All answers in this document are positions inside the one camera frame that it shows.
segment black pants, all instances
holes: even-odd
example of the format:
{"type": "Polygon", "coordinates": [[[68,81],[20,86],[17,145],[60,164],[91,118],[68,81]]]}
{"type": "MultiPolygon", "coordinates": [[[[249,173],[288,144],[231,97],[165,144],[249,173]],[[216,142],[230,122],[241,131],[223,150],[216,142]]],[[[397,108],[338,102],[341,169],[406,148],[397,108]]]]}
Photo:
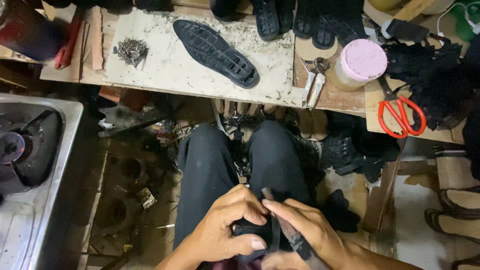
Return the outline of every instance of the black pants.
{"type": "MultiPolygon", "coordinates": [[[[250,189],[260,198],[272,189],[277,200],[293,198],[309,203],[300,161],[291,133],[278,122],[260,124],[250,140],[250,189]]],[[[175,222],[175,249],[193,232],[213,202],[239,183],[230,139],[211,125],[201,125],[180,144],[178,163],[183,171],[175,222]]]]}

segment scissors handle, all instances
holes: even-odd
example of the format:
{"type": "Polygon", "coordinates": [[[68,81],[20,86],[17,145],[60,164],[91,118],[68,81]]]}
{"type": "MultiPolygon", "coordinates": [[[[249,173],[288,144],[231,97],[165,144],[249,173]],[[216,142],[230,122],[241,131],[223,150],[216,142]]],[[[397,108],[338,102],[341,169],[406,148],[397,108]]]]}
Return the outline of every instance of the scissors handle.
{"type": "Polygon", "coordinates": [[[425,114],[423,113],[422,109],[415,104],[413,101],[410,99],[400,96],[397,100],[396,103],[398,105],[398,108],[400,109],[400,114],[402,115],[402,119],[404,120],[405,126],[408,130],[408,132],[412,135],[418,136],[422,134],[425,131],[425,128],[427,127],[427,118],[425,118],[425,114]],[[410,107],[412,107],[420,116],[420,129],[418,131],[413,130],[412,126],[408,122],[408,117],[407,114],[405,113],[405,109],[403,108],[402,102],[406,103],[410,107]]]}
{"type": "MultiPolygon", "coordinates": [[[[405,109],[403,108],[403,104],[401,106],[399,106],[399,109],[400,109],[400,114],[402,113],[402,109],[403,109],[403,113],[406,115],[405,109]]],[[[380,123],[380,126],[382,127],[382,129],[388,135],[392,136],[393,138],[401,139],[401,138],[407,137],[407,135],[408,135],[408,130],[407,130],[407,127],[405,127],[405,123],[403,122],[403,119],[400,118],[400,116],[393,109],[392,105],[390,104],[390,102],[388,102],[388,100],[380,101],[378,103],[378,123],[380,123]],[[398,134],[398,133],[395,133],[395,132],[391,131],[387,127],[387,125],[385,124],[385,121],[384,121],[384,108],[385,107],[387,107],[387,110],[392,114],[393,118],[395,118],[396,122],[402,128],[402,134],[398,134]]]]}
{"type": "Polygon", "coordinates": [[[413,103],[411,100],[404,96],[400,96],[396,101],[396,104],[398,106],[398,110],[400,111],[400,116],[397,114],[397,112],[393,109],[392,105],[388,101],[381,101],[379,103],[378,107],[378,122],[380,123],[380,126],[382,129],[389,134],[390,136],[401,139],[405,138],[409,133],[415,136],[418,136],[425,131],[425,128],[427,127],[427,119],[425,118],[425,114],[423,113],[422,109],[420,107],[413,103]],[[403,106],[403,103],[406,103],[410,107],[412,107],[420,116],[420,129],[418,131],[415,131],[410,123],[408,122],[408,117],[407,113],[405,112],[405,108],[403,106]],[[387,110],[392,114],[392,116],[395,118],[396,122],[400,125],[402,128],[402,134],[397,134],[395,132],[392,132],[385,124],[383,114],[384,114],[384,107],[387,107],[387,110]]]}

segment nail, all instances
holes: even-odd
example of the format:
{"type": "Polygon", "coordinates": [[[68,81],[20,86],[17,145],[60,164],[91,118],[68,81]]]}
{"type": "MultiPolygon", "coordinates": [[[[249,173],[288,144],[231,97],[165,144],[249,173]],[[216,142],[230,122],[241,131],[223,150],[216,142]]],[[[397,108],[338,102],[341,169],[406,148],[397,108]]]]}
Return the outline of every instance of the nail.
{"type": "Polygon", "coordinates": [[[260,240],[253,240],[252,247],[254,250],[265,249],[265,246],[260,240]]]}

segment knee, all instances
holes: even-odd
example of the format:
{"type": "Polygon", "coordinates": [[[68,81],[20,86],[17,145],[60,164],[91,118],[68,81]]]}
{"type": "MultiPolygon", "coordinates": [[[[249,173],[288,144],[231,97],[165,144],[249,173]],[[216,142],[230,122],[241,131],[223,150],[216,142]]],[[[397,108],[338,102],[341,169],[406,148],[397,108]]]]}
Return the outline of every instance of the knee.
{"type": "Polygon", "coordinates": [[[227,136],[221,130],[209,124],[199,125],[190,135],[191,141],[206,145],[218,145],[225,138],[227,136]]]}
{"type": "Polygon", "coordinates": [[[266,120],[261,123],[254,132],[255,139],[271,141],[276,137],[285,137],[287,130],[277,121],[266,120]]]}

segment pink jar lid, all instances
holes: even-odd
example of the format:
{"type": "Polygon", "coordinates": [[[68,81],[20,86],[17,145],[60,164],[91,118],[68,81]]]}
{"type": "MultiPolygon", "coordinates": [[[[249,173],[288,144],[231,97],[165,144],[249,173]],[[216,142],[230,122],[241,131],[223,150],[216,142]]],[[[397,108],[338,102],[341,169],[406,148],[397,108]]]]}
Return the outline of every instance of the pink jar lid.
{"type": "Polygon", "coordinates": [[[360,82],[373,81],[387,69],[384,50],[368,39],[356,39],[348,43],[340,53],[340,61],[343,72],[360,82]]]}

